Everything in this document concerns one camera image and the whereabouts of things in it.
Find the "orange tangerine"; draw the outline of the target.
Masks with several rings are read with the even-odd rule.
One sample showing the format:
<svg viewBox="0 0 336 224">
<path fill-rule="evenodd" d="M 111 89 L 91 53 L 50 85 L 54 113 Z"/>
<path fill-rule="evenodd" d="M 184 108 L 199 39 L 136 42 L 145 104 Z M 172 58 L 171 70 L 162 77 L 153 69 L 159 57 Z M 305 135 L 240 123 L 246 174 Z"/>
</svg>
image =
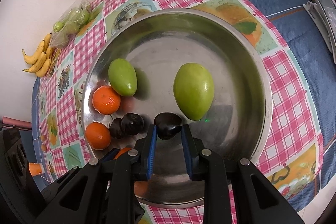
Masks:
<svg viewBox="0 0 336 224">
<path fill-rule="evenodd" d="M 121 97 L 109 85 L 97 88 L 92 96 L 92 105 L 100 114 L 110 115 L 115 113 L 121 104 Z"/>
<path fill-rule="evenodd" d="M 132 148 L 130 148 L 130 147 L 125 147 L 125 148 L 123 148 L 123 149 L 121 149 L 118 153 L 117 153 L 117 155 L 114 157 L 114 159 L 116 160 L 116 159 L 118 159 L 121 155 L 123 155 L 124 153 L 127 153 L 129 150 L 131 150 Z"/>
<path fill-rule="evenodd" d="M 106 149 L 111 142 L 108 128 L 99 122 L 90 123 L 85 130 L 85 138 L 92 149 Z"/>
</svg>

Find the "large green mango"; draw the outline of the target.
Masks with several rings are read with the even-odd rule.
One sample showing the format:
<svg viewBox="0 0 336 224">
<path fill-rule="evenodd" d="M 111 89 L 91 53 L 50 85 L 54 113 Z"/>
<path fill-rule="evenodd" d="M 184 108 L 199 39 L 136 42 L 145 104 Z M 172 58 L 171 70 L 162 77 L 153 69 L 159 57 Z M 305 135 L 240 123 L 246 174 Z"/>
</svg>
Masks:
<svg viewBox="0 0 336 224">
<path fill-rule="evenodd" d="M 188 119 L 198 121 L 208 112 L 214 100 L 213 77 L 198 63 L 183 64 L 175 76 L 173 93 L 181 112 Z"/>
</svg>

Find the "clear tray of green fruits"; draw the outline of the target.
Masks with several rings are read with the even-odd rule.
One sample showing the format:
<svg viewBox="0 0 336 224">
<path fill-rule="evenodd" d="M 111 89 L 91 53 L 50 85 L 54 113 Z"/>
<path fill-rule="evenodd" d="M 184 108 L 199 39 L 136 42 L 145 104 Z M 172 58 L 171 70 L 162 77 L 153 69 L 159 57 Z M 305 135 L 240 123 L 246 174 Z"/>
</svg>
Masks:
<svg viewBox="0 0 336 224">
<path fill-rule="evenodd" d="M 70 39 L 75 37 L 80 29 L 86 25 L 91 11 L 91 4 L 88 0 L 76 0 L 70 5 L 53 25 L 50 47 L 66 47 Z"/>
</svg>

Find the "orange carton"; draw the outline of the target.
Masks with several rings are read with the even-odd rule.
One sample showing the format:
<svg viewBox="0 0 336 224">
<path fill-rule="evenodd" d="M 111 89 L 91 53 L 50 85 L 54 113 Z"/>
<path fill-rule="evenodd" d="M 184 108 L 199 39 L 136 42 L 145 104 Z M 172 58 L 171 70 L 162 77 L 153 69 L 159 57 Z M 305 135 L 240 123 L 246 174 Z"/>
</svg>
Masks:
<svg viewBox="0 0 336 224">
<path fill-rule="evenodd" d="M 39 176 L 45 173 L 45 168 L 41 163 L 30 162 L 29 171 L 32 176 Z"/>
</svg>

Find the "steel bowl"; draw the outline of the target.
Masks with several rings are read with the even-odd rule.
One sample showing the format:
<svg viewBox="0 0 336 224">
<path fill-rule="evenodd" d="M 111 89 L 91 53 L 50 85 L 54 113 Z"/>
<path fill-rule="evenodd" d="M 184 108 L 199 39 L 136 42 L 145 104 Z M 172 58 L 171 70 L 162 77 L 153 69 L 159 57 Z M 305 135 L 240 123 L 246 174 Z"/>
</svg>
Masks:
<svg viewBox="0 0 336 224">
<path fill-rule="evenodd" d="M 108 68 L 117 58 L 133 65 L 137 92 L 128 106 L 102 115 L 93 108 L 92 95 L 109 82 Z M 108 126 L 125 113 L 139 114 L 149 125 L 159 113 L 180 114 L 173 82 L 186 63 L 203 65 L 215 87 L 214 100 L 203 119 L 183 119 L 192 135 L 224 159 L 257 162 L 272 120 L 268 74 L 258 52 L 238 30 L 198 10 L 152 12 L 116 32 L 88 72 L 81 107 L 83 125 L 100 122 Z"/>
</svg>

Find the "small green mango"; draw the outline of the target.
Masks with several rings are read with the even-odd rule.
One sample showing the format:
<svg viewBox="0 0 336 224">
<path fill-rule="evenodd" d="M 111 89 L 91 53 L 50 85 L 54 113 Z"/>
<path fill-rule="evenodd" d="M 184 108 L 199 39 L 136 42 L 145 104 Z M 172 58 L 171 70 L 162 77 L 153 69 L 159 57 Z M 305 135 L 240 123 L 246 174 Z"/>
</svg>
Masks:
<svg viewBox="0 0 336 224">
<path fill-rule="evenodd" d="M 126 59 L 119 58 L 110 63 L 108 79 L 113 90 L 123 97 L 131 97 L 137 91 L 135 69 Z"/>
</svg>

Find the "banana bunch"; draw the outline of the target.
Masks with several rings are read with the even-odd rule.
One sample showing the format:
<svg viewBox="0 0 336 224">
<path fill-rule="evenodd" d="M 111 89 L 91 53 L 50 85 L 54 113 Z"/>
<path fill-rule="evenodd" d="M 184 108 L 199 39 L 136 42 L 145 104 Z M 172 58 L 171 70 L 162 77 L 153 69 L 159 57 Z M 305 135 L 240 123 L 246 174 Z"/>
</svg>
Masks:
<svg viewBox="0 0 336 224">
<path fill-rule="evenodd" d="M 27 55 L 25 50 L 22 49 L 22 55 L 25 63 L 29 68 L 23 69 L 26 73 L 35 74 L 36 77 L 44 77 L 51 66 L 51 57 L 53 48 L 50 47 L 52 34 L 46 34 L 44 39 L 39 43 L 33 55 Z"/>
</svg>

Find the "phone in white clamp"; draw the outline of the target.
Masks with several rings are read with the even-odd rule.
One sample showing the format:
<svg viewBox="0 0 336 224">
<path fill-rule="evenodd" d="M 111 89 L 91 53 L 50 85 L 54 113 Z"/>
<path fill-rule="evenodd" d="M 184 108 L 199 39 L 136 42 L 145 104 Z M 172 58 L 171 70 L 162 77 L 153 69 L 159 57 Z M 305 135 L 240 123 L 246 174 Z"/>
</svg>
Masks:
<svg viewBox="0 0 336 224">
<path fill-rule="evenodd" d="M 303 8 L 321 33 L 335 63 L 335 4 L 332 0 L 308 0 Z"/>
</svg>

